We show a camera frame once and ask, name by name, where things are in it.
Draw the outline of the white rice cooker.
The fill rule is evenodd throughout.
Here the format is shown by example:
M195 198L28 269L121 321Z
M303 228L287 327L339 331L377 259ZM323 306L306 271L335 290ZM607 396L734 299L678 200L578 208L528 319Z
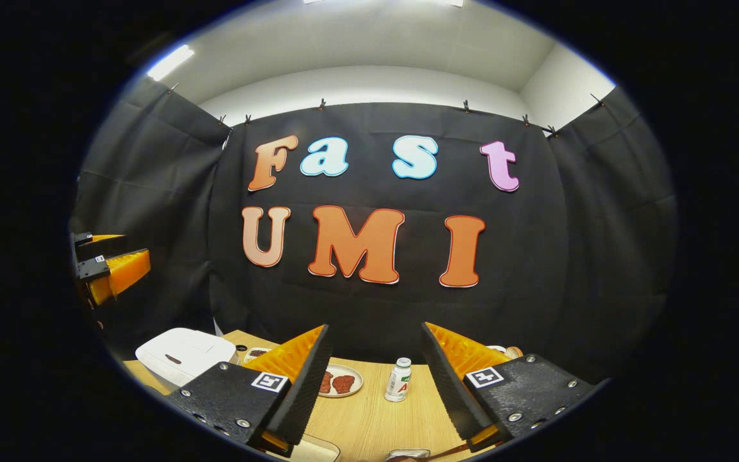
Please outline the white rice cooker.
M181 387L222 362L239 365L237 345L200 330L173 328L135 349L147 369Z

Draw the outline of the white round plate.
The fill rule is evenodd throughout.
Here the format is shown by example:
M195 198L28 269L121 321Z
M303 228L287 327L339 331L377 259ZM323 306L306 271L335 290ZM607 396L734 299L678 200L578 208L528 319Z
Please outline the white round plate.
M340 364L331 364L331 365L328 365L328 368L326 368L326 371L327 370L330 371L331 374L334 375L334 377L337 377L337 375L354 375L357 378L357 380L355 380L355 384L354 386L352 386L352 392L350 394L338 395L334 391L334 389L332 389L331 393L329 393L328 395L321 395L318 393L320 397L328 397L328 398L349 397L350 395L354 395L355 393L360 391L360 389L364 385L364 380L363 380L362 375L360 374L360 372L358 372L354 368L350 368L349 366L343 366Z

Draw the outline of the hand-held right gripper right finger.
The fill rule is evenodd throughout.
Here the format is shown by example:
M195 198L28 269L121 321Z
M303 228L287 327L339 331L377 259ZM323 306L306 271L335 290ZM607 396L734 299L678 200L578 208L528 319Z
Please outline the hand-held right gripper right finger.
M606 386L538 354L513 359L429 322L421 325L420 348L444 409L472 453L530 438Z

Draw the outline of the wooden spoon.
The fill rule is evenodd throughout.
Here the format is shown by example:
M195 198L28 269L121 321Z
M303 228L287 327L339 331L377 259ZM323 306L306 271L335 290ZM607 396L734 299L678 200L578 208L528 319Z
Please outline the wooden spoon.
M452 447L451 449L448 449L446 451L440 452L439 454L431 454L431 456L429 456L427 460L435 460L435 459L451 456L452 454L458 454L460 452L464 452L467 450L469 450L469 445L467 443L463 443L461 445L457 445L456 447Z

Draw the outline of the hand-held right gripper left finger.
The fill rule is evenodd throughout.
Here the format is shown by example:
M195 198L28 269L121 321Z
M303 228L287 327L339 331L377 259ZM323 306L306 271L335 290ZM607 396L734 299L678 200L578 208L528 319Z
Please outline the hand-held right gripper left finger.
M244 365L220 361L164 402L235 445L288 457L319 397L332 355L328 334L324 324Z

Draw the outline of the ceiling light panel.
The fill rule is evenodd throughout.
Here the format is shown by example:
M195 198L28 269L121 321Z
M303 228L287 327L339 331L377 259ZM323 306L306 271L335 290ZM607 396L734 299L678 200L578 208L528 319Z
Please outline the ceiling light panel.
M155 62L149 70L146 71L146 75L149 76L153 81L161 81L164 77L170 75L179 65L184 64L190 58L196 54L196 51L191 49L187 44L182 44L176 49L173 49L169 55L161 58Z

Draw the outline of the white bottle green label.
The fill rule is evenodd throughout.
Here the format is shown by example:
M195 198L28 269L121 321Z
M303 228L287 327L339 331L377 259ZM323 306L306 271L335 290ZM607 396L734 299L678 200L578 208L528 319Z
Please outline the white bottle green label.
M409 383L411 382L412 362L408 357L400 357L391 371L384 398L390 402L401 402L407 398Z

